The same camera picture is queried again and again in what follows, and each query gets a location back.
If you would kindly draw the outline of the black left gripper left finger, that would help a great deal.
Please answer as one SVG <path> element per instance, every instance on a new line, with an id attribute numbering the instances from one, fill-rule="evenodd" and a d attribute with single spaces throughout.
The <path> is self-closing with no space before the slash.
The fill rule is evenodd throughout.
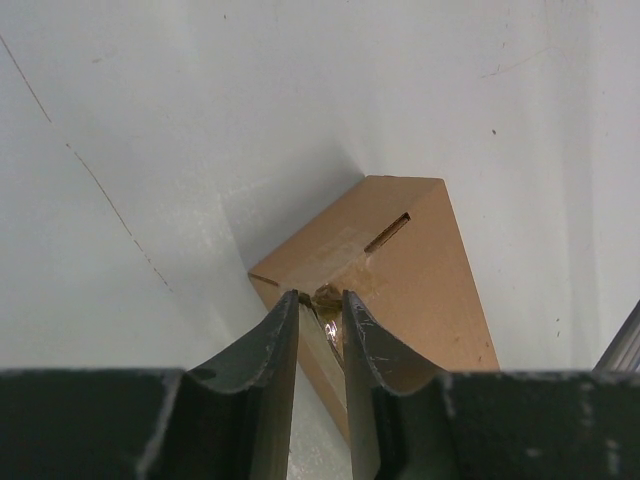
<path id="1" fill-rule="evenodd" d="M 200 364 L 6 369 L 5 479 L 282 479 L 299 295 Z"/>

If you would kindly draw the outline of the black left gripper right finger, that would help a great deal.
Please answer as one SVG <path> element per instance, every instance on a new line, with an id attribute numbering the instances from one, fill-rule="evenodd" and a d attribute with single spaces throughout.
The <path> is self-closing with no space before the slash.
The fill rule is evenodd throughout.
<path id="1" fill-rule="evenodd" d="M 633 371 L 447 372 L 343 294 L 357 479 L 635 479 Z"/>

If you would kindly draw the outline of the brown cardboard express box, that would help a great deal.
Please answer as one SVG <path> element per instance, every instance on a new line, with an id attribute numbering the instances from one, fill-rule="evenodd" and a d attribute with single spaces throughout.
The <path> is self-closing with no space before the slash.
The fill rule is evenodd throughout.
<path id="1" fill-rule="evenodd" d="M 267 307 L 300 295 L 298 361 L 342 435 L 349 432 L 341 299 L 448 371 L 499 366 L 454 215 L 439 178 L 370 175 L 256 264 Z"/>

